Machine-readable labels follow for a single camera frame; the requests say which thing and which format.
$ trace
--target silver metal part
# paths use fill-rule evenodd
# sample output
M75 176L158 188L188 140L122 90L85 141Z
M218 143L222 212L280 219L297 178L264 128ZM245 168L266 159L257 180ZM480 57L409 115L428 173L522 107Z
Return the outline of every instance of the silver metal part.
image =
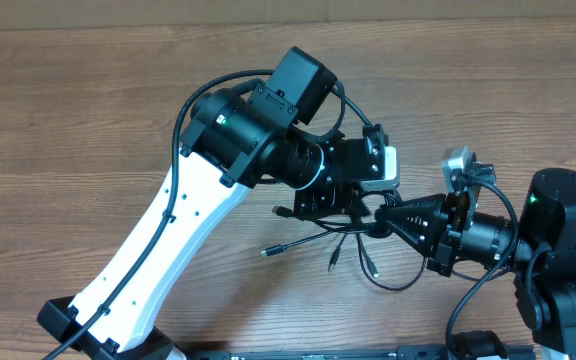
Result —
M394 190L399 187L399 155L397 149L394 146L386 146L385 152L384 163L381 166L384 169L384 178L360 182L362 190Z
M473 156L474 153L470 151L468 146L460 146L446 150L441 159L441 171L444 173L446 187L449 192L459 190L452 186L452 181L457 180L456 176L453 180L453 171L459 170L460 172L466 172L467 168L472 164Z

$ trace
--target wooden floor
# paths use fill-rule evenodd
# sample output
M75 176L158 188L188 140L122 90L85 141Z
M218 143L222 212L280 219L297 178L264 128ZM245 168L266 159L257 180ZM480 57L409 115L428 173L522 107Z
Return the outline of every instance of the wooden floor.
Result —
M535 171L576 170L576 18L1 32L0 359L37 359L56 345L37 312L85 287L145 211L191 92L225 73L274 68L292 45L384 125L401 154L404 198L445 191L439 160L463 144L496 165L518 212ZM324 132L337 111L328 99L310 130ZM358 136L360 123L348 116L342 130ZM443 342L469 282L427 272L387 293L362 277L352 242L327 272L333 238L261 257L315 233L270 212L292 195L258 186L206 240L156 325L182 343L237 350ZM479 209L504 214L489 195ZM367 247L381 281L417 272L420 257L397 238ZM484 286L456 330L530 343L513 292L511 276Z

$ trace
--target wood plank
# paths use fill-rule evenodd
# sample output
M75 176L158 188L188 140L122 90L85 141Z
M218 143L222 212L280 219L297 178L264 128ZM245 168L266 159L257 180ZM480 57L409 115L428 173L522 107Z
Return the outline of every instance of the wood plank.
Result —
M576 18L0 32L0 359L55 346L36 313L84 287L140 218L168 169L185 97L224 73L274 67L292 44L384 124L405 198L444 191L439 159L461 144L497 166L517 211L535 171L576 170ZM337 111L328 99L312 131ZM359 122L349 116L343 131L359 135ZM387 294L362 278L351 243L327 273L333 238L260 257L315 233L270 212L291 203L284 187L255 189L200 249L157 326L183 343L259 351L443 341L470 283L427 273ZM504 214L488 194L480 208ZM418 255L394 237L367 246L384 282L418 269ZM457 330L529 343L511 280L485 286Z
M576 16L576 0L0 0L0 30Z

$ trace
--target wooden table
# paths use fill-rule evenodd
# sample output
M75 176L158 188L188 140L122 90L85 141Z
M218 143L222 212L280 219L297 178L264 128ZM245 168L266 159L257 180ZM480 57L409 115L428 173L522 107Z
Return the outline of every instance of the wooden table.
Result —
M182 101L219 75L273 68L292 45L384 125L401 154L404 198L445 191L439 160L463 144L496 165L517 212L535 171L576 170L576 18L0 32L0 359L36 359L56 345L37 312L85 287L141 217L168 170ZM337 111L328 99L310 130L325 131ZM342 130L359 135L359 121L349 115ZM387 293L362 277L353 242L326 271L333 238L261 257L317 231L270 212L292 195L258 186L199 250L157 326L182 343L237 350L443 342L470 282L427 272ZM488 194L480 210L504 214ZM420 257L397 238L367 247L383 282L418 270ZM513 291L511 276L484 286L456 331L529 343Z

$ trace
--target wood surface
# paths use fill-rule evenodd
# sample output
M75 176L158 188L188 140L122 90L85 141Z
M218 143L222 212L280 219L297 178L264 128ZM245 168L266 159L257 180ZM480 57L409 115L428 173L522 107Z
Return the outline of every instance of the wood surface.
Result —
M0 0L0 30L576 16L576 0Z
M444 192L439 160L463 144L496 165L517 212L534 172L576 170L576 18L0 32L0 359L56 345L37 312L83 289L150 204L181 103L217 76L273 68L292 45L384 125L404 198ZM309 130L330 127L338 104L328 99ZM360 123L349 115L342 130L358 136ZM255 188L206 240L156 325L181 343L235 350L443 342L472 283L426 272L403 293L384 292L362 277L352 241L327 272L333 238L261 257L317 231L271 213L292 197ZM504 214L489 194L479 209ZM395 237L367 248L385 283L418 270L420 257ZM513 292L511 276L484 286L455 330L530 343Z

